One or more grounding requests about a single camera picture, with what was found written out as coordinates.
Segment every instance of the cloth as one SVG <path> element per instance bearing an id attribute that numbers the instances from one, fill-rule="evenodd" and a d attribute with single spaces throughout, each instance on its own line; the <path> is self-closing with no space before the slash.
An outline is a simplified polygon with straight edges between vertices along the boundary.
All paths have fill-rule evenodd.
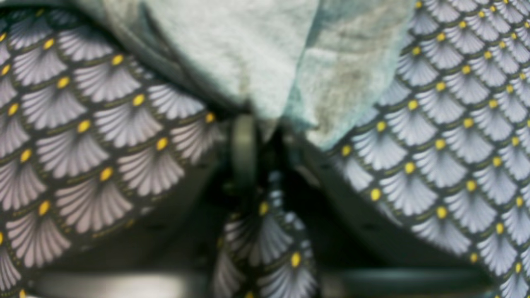
<path id="1" fill-rule="evenodd" d="M 186 196 L 177 187 L 220 130 L 203 102 L 78 13 L 2 10 L 0 32 L 0 295 L 24 298 L 42 268 Z M 231 216 L 216 297 L 317 294 L 305 227 L 281 200 L 271 181 L 259 210 Z"/>
<path id="2" fill-rule="evenodd" d="M 382 100 L 334 150 L 417 237 L 530 294 L 529 1 L 417 2 Z"/>
<path id="3" fill-rule="evenodd" d="M 331 148 L 388 87 L 412 0 L 2 0 L 76 7 L 199 98 Z"/>

